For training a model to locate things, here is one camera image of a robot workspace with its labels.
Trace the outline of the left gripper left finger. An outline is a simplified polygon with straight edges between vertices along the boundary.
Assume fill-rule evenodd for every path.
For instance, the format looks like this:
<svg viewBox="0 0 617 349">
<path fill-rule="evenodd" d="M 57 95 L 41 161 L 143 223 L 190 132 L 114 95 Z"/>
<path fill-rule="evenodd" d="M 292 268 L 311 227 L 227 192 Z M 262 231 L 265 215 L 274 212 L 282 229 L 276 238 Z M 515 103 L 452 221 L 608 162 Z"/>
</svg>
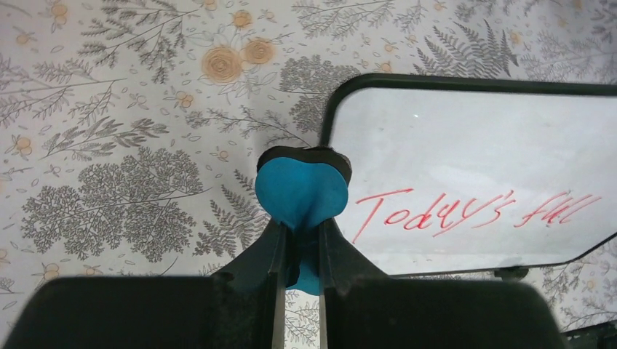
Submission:
<svg viewBox="0 0 617 349">
<path fill-rule="evenodd" d="M 57 278 L 6 348 L 283 348 L 289 231 L 270 222 L 211 276 Z"/>
</svg>

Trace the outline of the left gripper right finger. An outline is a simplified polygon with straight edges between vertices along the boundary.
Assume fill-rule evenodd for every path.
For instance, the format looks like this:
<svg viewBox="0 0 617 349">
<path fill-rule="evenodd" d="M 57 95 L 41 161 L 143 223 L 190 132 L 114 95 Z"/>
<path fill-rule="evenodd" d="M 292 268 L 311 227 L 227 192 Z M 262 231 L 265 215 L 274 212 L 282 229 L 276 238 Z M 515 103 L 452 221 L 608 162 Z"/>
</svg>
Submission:
<svg viewBox="0 0 617 349">
<path fill-rule="evenodd" d="M 393 278 L 362 255 L 334 220 L 319 225 L 323 348 L 565 348 L 526 284 Z"/>
</svg>

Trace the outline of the blue whiteboard eraser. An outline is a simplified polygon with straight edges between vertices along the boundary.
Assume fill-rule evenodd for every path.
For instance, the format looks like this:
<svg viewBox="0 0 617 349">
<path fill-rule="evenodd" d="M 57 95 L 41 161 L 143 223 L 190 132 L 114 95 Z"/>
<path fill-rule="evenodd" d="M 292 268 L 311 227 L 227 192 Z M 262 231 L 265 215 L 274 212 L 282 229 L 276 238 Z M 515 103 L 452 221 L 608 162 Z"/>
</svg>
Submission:
<svg viewBox="0 0 617 349">
<path fill-rule="evenodd" d="M 328 147 L 274 146 L 258 159 L 257 199 L 293 236 L 288 289 L 319 294 L 317 228 L 346 208 L 351 176 L 349 159 Z"/>
</svg>

